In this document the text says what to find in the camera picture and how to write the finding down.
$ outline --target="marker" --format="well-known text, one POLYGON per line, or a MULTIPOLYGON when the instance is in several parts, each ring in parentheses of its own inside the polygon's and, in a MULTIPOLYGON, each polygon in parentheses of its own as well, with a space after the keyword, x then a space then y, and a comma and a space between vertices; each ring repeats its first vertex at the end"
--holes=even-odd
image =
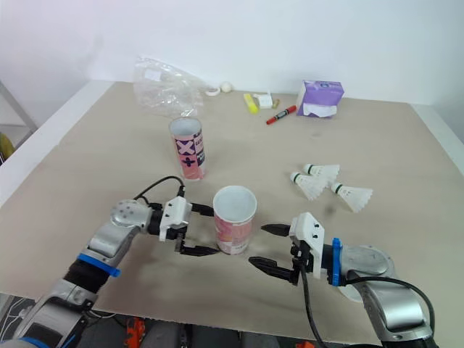
POLYGON ((271 123, 274 123, 276 120, 280 120, 282 117, 287 116, 288 114, 291 114, 292 112, 295 112, 297 110, 296 105, 292 105, 291 107, 287 107, 284 111, 279 112, 276 116, 270 118, 269 120, 266 121, 267 125, 270 125, 271 123))

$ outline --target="tape roll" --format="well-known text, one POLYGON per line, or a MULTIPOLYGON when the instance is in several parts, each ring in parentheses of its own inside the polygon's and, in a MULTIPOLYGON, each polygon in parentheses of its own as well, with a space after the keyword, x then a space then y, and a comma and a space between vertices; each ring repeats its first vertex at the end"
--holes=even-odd
POLYGON ((204 92, 207 96, 217 96, 220 93, 220 88, 210 88, 204 92))

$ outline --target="white ball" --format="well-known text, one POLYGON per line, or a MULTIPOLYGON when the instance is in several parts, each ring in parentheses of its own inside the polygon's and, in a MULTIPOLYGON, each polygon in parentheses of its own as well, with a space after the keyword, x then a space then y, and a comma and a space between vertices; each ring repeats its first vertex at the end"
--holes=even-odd
POLYGON ((224 93, 229 93, 232 91, 232 84, 230 82, 222 82, 220 85, 220 90, 224 93))

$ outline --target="paper cup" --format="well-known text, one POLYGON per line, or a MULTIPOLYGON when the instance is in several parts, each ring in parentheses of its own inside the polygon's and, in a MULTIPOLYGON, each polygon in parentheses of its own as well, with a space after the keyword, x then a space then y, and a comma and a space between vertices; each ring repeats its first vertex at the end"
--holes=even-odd
POLYGON ((187 180, 204 177, 202 124, 196 118, 180 117, 169 124, 182 176, 187 180))
POLYGON ((212 200, 216 242, 226 254, 240 254, 248 246, 257 209, 253 192, 243 186, 226 186, 212 200))

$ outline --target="clear plastic bag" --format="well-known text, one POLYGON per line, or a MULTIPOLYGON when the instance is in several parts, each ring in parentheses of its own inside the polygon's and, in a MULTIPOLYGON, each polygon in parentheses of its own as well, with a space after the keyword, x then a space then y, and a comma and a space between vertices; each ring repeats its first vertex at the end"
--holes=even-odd
POLYGON ((198 116, 207 84, 172 65, 138 57, 133 91, 137 102, 150 113, 169 118, 198 116))

